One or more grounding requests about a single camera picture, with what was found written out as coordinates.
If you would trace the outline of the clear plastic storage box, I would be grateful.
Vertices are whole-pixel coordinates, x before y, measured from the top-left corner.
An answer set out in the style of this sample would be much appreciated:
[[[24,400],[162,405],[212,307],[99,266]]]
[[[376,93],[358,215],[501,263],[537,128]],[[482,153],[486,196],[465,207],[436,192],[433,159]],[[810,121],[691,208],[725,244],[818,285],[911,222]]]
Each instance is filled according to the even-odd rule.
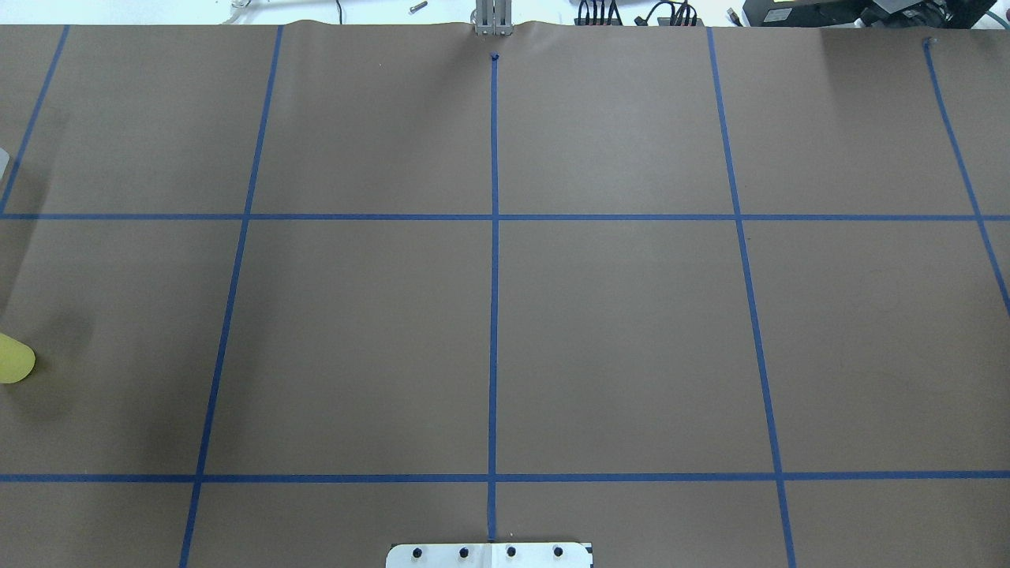
[[[9,161],[10,161],[10,155],[8,154],[8,152],[5,151],[5,150],[3,150],[3,148],[0,148],[0,177],[1,178],[3,178],[3,176],[5,175],[5,173],[7,171],[7,168],[9,166]]]

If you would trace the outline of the yellow plastic cup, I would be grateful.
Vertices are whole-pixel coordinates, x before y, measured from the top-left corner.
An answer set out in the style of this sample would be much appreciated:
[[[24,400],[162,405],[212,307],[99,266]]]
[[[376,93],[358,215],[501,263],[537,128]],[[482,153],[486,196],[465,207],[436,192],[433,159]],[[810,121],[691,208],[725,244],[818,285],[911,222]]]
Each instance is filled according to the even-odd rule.
[[[36,366],[36,353],[30,346],[7,334],[1,334],[1,384],[15,384],[28,378]]]

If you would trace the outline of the aluminium frame post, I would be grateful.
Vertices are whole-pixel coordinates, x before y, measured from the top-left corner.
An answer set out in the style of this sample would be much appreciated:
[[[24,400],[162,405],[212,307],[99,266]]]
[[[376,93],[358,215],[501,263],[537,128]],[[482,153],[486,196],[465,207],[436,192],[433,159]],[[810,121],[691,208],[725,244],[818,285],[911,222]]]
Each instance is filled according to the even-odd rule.
[[[514,32],[511,0],[477,0],[470,21],[477,36],[511,36]]]

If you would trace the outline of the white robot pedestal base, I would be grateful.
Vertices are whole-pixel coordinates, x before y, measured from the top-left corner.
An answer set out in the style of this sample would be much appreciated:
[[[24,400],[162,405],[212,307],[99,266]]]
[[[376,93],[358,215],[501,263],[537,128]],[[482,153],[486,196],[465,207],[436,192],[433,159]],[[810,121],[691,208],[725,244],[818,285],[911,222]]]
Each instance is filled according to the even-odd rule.
[[[593,567],[578,542],[430,543],[391,547],[386,567]]]

